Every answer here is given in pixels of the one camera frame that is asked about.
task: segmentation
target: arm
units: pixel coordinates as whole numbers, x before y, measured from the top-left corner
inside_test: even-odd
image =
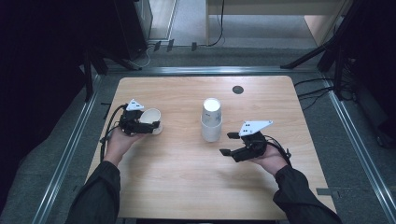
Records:
[[[120,210],[122,156],[143,134],[127,135],[113,130],[104,160],[98,165],[73,201],[65,223],[115,223]]]
[[[288,166],[276,148],[268,145],[264,155],[250,161],[275,177],[279,190],[274,202],[290,223],[342,223],[339,216],[315,197],[305,175]]]

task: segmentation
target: black cable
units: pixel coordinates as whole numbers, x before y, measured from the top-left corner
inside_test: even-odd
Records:
[[[217,45],[217,44],[219,43],[219,41],[221,40],[221,38],[222,38],[222,33],[223,33],[223,25],[222,25],[223,16],[224,16],[224,0],[222,1],[222,6],[221,6],[221,24],[220,24],[221,30],[220,30],[219,39],[218,39],[215,43],[210,44],[210,45],[207,45],[207,47],[213,47],[213,46]]]
[[[318,89],[316,91],[310,91],[310,92],[302,93],[300,95],[297,95],[297,97],[300,98],[300,97],[311,95],[311,94],[314,94],[314,93],[317,93],[317,92],[332,91],[332,90],[333,90],[333,87],[325,87],[325,88],[322,88],[322,89]]]
[[[134,58],[132,58],[130,61],[136,61],[137,59],[139,59],[147,50],[149,50],[150,48],[154,47],[155,44],[148,44],[148,46],[145,49],[140,50],[139,52],[137,52],[137,55],[134,56]]]
[[[105,131],[105,136],[100,140],[100,143],[102,143],[102,145],[101,145],[101,147],[100,147],[100,162],[102,162],[102,161],[103,161],[103,158],[105,157],[105,147],[106,147],[106,141],[108,140],[108,134],[109,134],[113,129],[117,128],[117,126],[115,126],[115,127],[113,127],[113,128],[110,130],[111,123],[113,122],[113,119],[114,119],[114,117],[116,116],[117,112],[118,112],[121,108],[125,109],[127,106],[128,106],[128,105],[120,105],[119,107],[117,107],[117,109],[113,112],[113,115],[111,115],[110,120],[108,121],[107,128],[106,128],[106,131]]]
[[[294,87],[306,83],[306,82],[312,82],[312,81],[320,81],[320,80],[330,80],[330,81],[334,81],[334,78],[326,78],[326,77],[322,77],[322,78],[313,78],[313,79],[308,79],[308,80],[304,80],[304,81],[300,81],[297,82],[296,84],[294,84]]]
[[[324,92],[322,92],[320,95],[306,96],[306,97],[301,98],[301,99],[299,99],[299,100],[300,100],[300,101],[303,101],[303,100],[308,100],[308,99],[312,99],[312,98],[318,98],[318,97],[320,97],[323,93],[326,93],[326,92],[329,92],[329,91],[324,91]]]
[[[344,100],[344,101],[352,101],[352,100],[354,100],[354,96],[353,96],[353,95],[354,95],[354,90],[353,90],[352,87],[349,87],[349,85],[350,85],[350,84],[346,84],[346,85],[342,86],[342,88],[341,88],[341,90],[340,90],[340,97],[341,97],[341,99]],[[348,93],[351,94],[351,96],[350,96],[349,98],[346,98],[346,97],[343,95],[343,92],[348,92]]]
[[[108,115],[108,112],[110,111],[111,104],[109,104],[109,103],[101,103],[100,105],[108,105],[106,113],[105,113],[105,116],[103,117],[103,119],[106,119],[107,115]]]
[[[225,37],[224,37],[224,34],[222,33],[224,31],[224,28],[223,28],[222,22],[219,20],[219,15],[216,15],[216,19],[218,19],[218,24],[219,24],[219,27],[221,28],[221,36],[220,37],[222,37],[222,39],[223,39],[222,45],[224,45],[225,44]]]
[[[326,93],[328,93],[329,91],[331,91],[331,90],[325,91],[325,92],[323,92],[321,95],[317,96],[317,98],[314,100],[314,102],[312,102],[309,106],[307,106],[306,108],[304,108],[303,111],[305,111],[306,109],[308,109],[309,107],[311,107],[312,105],[314,105],[320,97],[324,96],[324,95],[325,95]]]
[[[283,159],[285,159],[286,163],[291,166],[291,162],[290,162],[290,157],[291,157],[291,153],[289,152],[289,149],[283,148],[278,141],[275,140],[275,138],[268,136],[268,135],[264,135],[264,138],[269,138],[269,140],[273,141],[273,143],[269,142],[267,139],[265,139],[265,141],[267,141],[267,145],[273,146],[277,149],[277,151],[281,154],[281,156],[283,157]]]

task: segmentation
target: black sleeve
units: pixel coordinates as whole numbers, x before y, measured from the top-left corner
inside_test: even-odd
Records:
[[[115,223],[120,211],[120,171],[101,162],[73,201],[65,223]]]
[[[279,191],[274,203],[286,213],[290,223],[342,223],[340,217],[312,193],[300,171],[287,165],[276,173],[276,183]]]

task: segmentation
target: gray carpet floor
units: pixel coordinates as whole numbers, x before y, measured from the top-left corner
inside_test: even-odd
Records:
[[[243,49],[243,48],[173,48],[167,51],[150,49],[148,55],[139,58],[136,63],[148,66],[143,71],[127,71],[117,64],[110,63],[109,73],[102,77],[97,98],[86,126],[79,139],[76,152],[71,160],[60,191],[50,209],[46,223],[64,223],[69,206],[78,190],[83,186],[96,149],[100,133],[105,125],[107,105],[111,103],[119,80],[123,77],[158,76],[158,67],[189,66],[264,66],[272,71],[261,76],[290,76],[294,83],[321,77],[315,70],[318,57],[308,61],[294,72],[277,69],[280,64],[289,63],[307,53],[309,49]],[[322,82],[307,83],[296,88],[297,93],[323,88]],[[0,216],[0,223],[31,223],[44,196],[46,187],[64,152],[69,137],[84,106],[84,90],[64,112],[50,137],[35,148],[21,163],[14,185],[9,193],[7,206]],[[302,108],[311,102],[301,101]],[[370,125],[364,118],[358,105],[347,103],[352,118],[362,133],[363,141],[370,148],[380,172],[390,189],[395,193],[394,167],[395,150],[377,146]],[[313,106],[304,111],[318,158],[325,174],[337,212],[344,223],[389,223],[376,198],[373,188],[364,173],[361,163],[351,145],[347,133],[339,119],[329,96],[320,98]],[[118,223],[135,223],[133,219],[119,219]]]
[[[224,15],[222,39],[225,48],[310,49],[317,45],[304,16]],[[209,43],[220,36],[221,16],[209,16]],[[177,12],[170,39],[177,46],[206,43],[205,1],[183,0]]]

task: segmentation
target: wire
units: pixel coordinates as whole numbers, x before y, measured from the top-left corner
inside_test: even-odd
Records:
[[[324,96],[324,95],[325,95],[326,93],[328,93],[329,91],[330,91],[330,90],[325,91],[325,92],[323,92],[321,95],[317,96],[317,98],[314,100],[314,102],[312,102],[309,106],[307,106],[306,108],[304,108],[303,111],[305,111],[306,109],[308,109],[309,107],[311,107],[312,105],[314,105],[320,97]]]
[[[318,98],[318,97],[321,96],[321,94],[320,94],[320,95],[314,95],[314,96],[306,96],[306,97],[301,98],[301,99],[299,99],[299,100],[300,100],[300,101],[303,101],[303,100],[308,100],[308,99],[312,99],[312,98]]]
[[[268,145],[273,146],[277,149],[277,151],[282,155],[283,159],[285,159],[286,163],[291,166],[291,162],[290,162],[290,157],[291,157],[291,153],[289,152],[289,149],[283,148],[278,141],[275,140],[275,138],[268,136],[268,135],[264,135],[264,138],[269,138],[269,140],[273,141],[272,143],[269,142],[267,139],[265,139],[265,141],[267,142]]]
[[[221,4],[221,23],[220,23],[221,29],[220,29],[219,39],[215,43],[207,45],[207,47],[213,47],[213,46],[217,45],[219,43],[219,41],[221,40],[221,38],[223,36],[223,24],[222,24],[223,16],[224,16],[224,0],[222,1],[222,4]]]
[[[136,66],[136,67],[139,67],[139,68],[143,68],[143,67],[148,66],[149,63],[151,62],[151,58],[149,57],[149,49],[151,49],[151,48],[153,48],[153,47],[154,47],[154,46],[150,46],[150,47],[148,47],[148,48],[146,49],[146,56],[148,57],[148,61],[147,61],[145,64],[140,65],[140,64],[137,64],[137,63],[133,63],[132,61],[128,61],[128,63],[131,64],[131,65],[134,65],[134,66]]]
[[[334,81],[333,78],[326,78],[326,77],[322,77],[322,78],[313,78],[313,79],[308,79],[308,80],[304,80],[304,81],[300,81],[297,82],[296,84],[294,84],[294,87],[303,84],[303,83],[307,83],[307,82],[312,82],[312,81],[320,81],[320,80],[330,80],[330,81]]]
[[[223,39],[223,43],[221,44],[221,45],[223,46],[223,45],[225,44],[225,37],[224,37],[224,33],[223,33],[224,29],[223,29],[222,22],[219,20],[219,15],[216,15],[216,17],[217,17],[217,19],[218,19],[219,27],[221,28],[220,37],[222,37],[222,39]]]
[[[113,115],[111,115],[110,120],[108,121],[107,124],[107,128],[106,128],[106,132],[105,132],[105,136],[100,140],[100,143],[102,143],[101,148],[100,148],[100,162],[103,161],[103,158],[105,157],[105,147],[106,147],[106,141],[108,140],[108,134],[113,131],[115,128],[117,128],[118,126],[113,127],[110,130],[110,126],[111,123],[113,122],[114,117],[116,116],[117,112],[121,109],[121,108],[126,108],[126,106],[128,105],[120,105],[119,107],[117,107],[117,109],[113,112]]]
[[[351,85],[351,84],[345,84],[345,85],[343,85],[343,86],[341,86],[341,89],[340,89],[340,94],[339,94],[339,97],[342,99],[342,100],[344,100],[344,101],[352,101],[352,100],[354,100],[355,98],[354,98],[354,94],[355,94],[355,92],[354,92],[354,90],[353,90],[353,87],[351,87],[351,86],[349,86],[349,85]],[[343,92],[348,92],[348,93],[350,93],[351,94],[351,96],[349,97],[349,98],[346,98],[344,95],[343,95]]]
[[[314,94],[314,93],[317,93],[317,92],[321,92],[321,91],[332,91],[332,90],[333,90],[333,87],[325,87],[325,88],[318,89],[318,90],[315,90],[315,91],[310,91],[310,92],[302,93],[302,94],[299,94],[299,95],[297,95],[297,96],[298,96],[298,98],[300,98],[300,97],[303,97],[303,96],[306,96],[306,95],[311,95],[311,94]]]

